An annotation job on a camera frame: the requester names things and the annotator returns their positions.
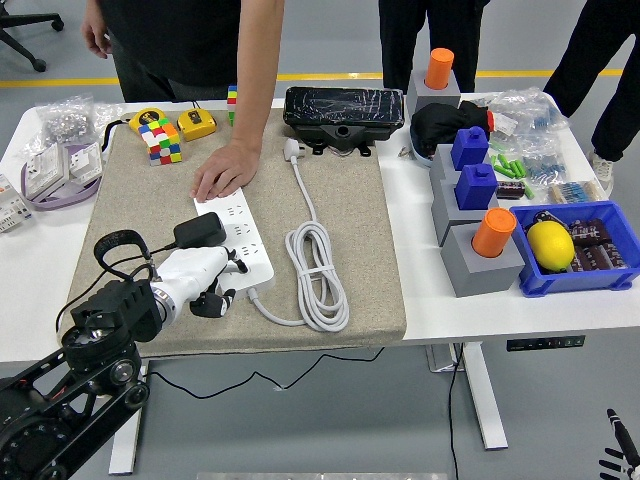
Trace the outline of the person's left hand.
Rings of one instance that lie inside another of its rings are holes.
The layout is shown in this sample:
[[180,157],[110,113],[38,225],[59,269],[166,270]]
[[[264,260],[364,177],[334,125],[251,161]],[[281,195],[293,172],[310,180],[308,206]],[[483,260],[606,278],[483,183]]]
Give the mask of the person's left hand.
[[196,170],[190,196],[197,203],[204,203],[231,195],[254,178],[260,153],[260,145],[232,139],[215,150]]

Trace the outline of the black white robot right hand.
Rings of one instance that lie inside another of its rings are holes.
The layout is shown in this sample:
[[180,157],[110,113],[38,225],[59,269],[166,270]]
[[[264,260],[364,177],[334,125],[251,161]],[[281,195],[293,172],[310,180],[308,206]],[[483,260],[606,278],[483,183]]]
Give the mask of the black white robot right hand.
[[627,428],[618,414],[611,408],[607,409],[607,417],[618,442],[619,449],[606,448],[605,453],[614,461],[601,459],[599,465],[601,479],[617,479],[615,474],[625,474],[627,479],[639,478],[639,453]]

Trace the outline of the person's right hand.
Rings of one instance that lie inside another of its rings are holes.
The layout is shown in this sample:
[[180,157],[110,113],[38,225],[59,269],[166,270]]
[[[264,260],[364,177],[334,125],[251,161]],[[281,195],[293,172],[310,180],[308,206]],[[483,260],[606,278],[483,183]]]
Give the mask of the person's right hand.
[[107,59],[111,54],[111,41],[107,33],[107,25],[97,0],[87,0],[81,34],[88,50],[100,59]]

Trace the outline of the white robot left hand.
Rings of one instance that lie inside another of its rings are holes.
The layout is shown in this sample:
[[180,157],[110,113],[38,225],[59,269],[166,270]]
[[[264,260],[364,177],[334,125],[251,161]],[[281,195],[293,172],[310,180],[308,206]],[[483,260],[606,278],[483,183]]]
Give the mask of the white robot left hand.
[[197,310],[196,315],[220,318],[235,297],[229,289],[222,296],[216,294],[217,278],[233,262],[241,273],[246,264],[235,250],[226,247],[200,247],[174,251],[159,267],[151,290],[164,326],[176,320],[185,303]]

